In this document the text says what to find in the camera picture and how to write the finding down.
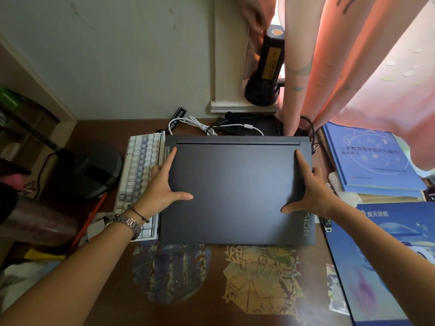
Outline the person's left hand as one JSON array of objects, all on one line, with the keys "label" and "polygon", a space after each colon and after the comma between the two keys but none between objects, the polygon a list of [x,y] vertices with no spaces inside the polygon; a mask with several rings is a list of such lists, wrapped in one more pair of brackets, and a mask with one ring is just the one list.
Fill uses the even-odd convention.
[{"label": "person's left hand", "polygon": [[169,172],[176,153],[177,148],[174,147],[162,165],[152,167],[145,191],[131,208],[141,221],[150,219],[173,203],[168,201],[167,193],[171,191]]}]

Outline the person's right hand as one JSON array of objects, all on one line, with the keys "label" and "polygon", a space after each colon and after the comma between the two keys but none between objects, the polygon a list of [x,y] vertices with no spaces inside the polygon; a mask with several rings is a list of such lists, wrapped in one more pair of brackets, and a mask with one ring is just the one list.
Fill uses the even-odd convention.
[{"label": "person's right hand", "polygon": [[296,150],[295,156],[305,184],[305,193],[301,199],[306,203],[304,211],[319,217],[331,218],[335,205],[340,202],[339,198],[326,186],[320,168],[311,168],[300,150]]}]

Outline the dark grey laptop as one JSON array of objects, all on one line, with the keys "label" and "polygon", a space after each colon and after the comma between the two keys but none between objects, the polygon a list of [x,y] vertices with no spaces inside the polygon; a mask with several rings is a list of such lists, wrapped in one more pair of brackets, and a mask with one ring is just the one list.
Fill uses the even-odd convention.
[{"label": "dark grey laptop", "polygon": [[315,245],[313,214],[280,212],[304,196],[295,151],[312,165],[308,137],[166,136],[164,156],[174,147],[168,184],[193,199],[160,214],[162,244]]}]

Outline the white mechanical keyboard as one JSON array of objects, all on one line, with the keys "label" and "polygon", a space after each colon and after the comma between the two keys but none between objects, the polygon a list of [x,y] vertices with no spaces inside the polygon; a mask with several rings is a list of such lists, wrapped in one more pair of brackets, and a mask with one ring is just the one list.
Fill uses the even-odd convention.
[{"label": "white mechanical keyboard", "polygon": [[150,172],[165,159],[165,132],[130,137],[119,182],[114,214],[122,214],[146,189]]}]

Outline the white tissue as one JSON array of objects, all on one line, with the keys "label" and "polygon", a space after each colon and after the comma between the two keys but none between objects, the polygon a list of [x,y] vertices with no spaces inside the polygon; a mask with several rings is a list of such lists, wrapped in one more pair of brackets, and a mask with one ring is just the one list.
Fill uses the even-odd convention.
[{"label": "white tissue", "polygon": [[344,191],[344,186],[341,183],[340,177],[337,171],[329,173],[328,175],[329,183],[334,189],[335,194],[348,205],[356,208],[358,205],[363,204],[361,197],[354,192]]}]

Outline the silver metal wristwatch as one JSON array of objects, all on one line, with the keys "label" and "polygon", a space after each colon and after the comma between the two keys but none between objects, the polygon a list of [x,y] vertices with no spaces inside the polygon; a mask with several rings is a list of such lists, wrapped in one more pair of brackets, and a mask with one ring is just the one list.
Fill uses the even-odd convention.
[{"label": "silver metal wristwatch", "polygon": [[121,223],[128,226],[133,232],[131,241],[135,241],[141,234],[141,226],[130,217],[122,216],[120,214],[114,214],[112,215],[111,219],[109,219],[109,221],[105,224],[104,229],[106,229],[109,225],[113,223]]}]

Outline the blue picture sticker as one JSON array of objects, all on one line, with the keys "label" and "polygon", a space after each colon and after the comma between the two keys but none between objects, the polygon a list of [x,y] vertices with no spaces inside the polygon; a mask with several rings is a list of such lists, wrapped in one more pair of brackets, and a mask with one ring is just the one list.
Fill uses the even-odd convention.
[{"label": "blue picture sticker", "polygon": [[192,297],[207,278],[210,264],[211,249],[203,244],[142,241],[133,251],[133,281],[149,301],[169,305]]}]

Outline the yellow picture sticker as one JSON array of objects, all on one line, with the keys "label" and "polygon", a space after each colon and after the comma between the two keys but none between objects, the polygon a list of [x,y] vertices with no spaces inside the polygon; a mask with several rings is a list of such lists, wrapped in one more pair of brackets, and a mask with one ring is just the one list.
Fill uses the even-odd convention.
[{"label": "yellow picture sticker", "polygon": [[290,246],[226,246],[223,299],[246,314],[299,318],[300,259]]}]

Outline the small colourful card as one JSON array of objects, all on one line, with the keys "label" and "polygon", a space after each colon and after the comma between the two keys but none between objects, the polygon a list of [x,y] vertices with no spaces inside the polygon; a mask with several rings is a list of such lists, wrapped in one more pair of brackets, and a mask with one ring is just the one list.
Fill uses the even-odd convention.
[{"label": "small colourful card", "polygon": [[350,316],[345,295],[333,264],[326,264],[329,310]]}]

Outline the round grey lamp base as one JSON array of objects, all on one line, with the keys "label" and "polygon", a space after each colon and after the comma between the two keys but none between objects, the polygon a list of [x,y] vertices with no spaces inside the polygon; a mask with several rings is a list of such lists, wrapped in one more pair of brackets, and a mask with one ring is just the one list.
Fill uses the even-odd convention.
[{"label": "round grey lamp base", "polygon": [[105,193],[120,177],[123,158],[115,147],[88,142],[73,151],[61,148],[46,189],[54,197],[90,199]]}]

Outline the light blue book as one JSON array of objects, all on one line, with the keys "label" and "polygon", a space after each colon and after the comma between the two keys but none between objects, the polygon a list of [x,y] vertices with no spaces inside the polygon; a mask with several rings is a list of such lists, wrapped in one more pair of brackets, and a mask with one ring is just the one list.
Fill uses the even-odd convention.
[{"label": "light blue book", "polygon": [[391,132],[322,127],[345,192],[423,199],[426,185]]}]

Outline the red pencil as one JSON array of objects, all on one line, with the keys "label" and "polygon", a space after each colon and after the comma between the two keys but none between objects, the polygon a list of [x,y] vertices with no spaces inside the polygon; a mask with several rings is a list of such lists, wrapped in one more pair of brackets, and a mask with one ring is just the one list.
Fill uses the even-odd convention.
[{"label": "red pencil", "polygon": [[107,196],[108,196],[107,192],[105,192],[101,195],[101,197],[98,200],[98,203],[95,205],[93,210],[90,212],[90,214],[89,214],[88,218],[86,219],[86,221],[84,222],[83,226],[81,227],[81,229],[79,230],[79,232],[77,233],[75,238],[73,239],[73,241],[70,245],[70,249],[74,249],[74,248],[78,247],[81,238],[85,235],[89,225],[95,219],[97,213],[99,212],[102,204],[105,202]]}]

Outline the yellow cloth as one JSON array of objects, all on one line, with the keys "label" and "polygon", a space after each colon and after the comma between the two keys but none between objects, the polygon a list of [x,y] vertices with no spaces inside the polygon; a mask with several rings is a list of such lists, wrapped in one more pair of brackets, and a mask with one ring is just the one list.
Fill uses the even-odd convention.
[{"label": "yellow cloth", "polygon": [[47,252],[40,252],[34,248],[30,248],[24,255],[23,259],[36,261],[36,260],[47,260],[47,261],[63,261],[66,259],[66,255],[56,255]]}]

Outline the pink patterned curtain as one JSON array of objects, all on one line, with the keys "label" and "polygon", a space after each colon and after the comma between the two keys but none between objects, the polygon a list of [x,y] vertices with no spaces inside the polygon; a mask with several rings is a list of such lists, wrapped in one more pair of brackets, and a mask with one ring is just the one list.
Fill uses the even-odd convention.
[{"label": "pink patterned curtain", "polygon": [[244,79],[278,10],[285,31],[283,135],[338,125],[389,131],[435,169],[435,0],[238,0],[249,27]]}]

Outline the wooden shelf unit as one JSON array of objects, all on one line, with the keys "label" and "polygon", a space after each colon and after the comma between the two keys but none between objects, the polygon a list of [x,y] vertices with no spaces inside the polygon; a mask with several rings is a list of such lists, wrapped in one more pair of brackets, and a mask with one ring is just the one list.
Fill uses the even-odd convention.
[{"label": "wooden shelf unit", "polygon": [[[66,147],[77,124],[76,118],[55,96],[23,57],[0,33],[0,101],[59,147]],[[61,165],[53,150],[0,110],[0,151],[18,144],[11,162],[29,170],[25,183],[36,186],[40,177],[38,200],[48,203],[66,196],[58,182]]]}]

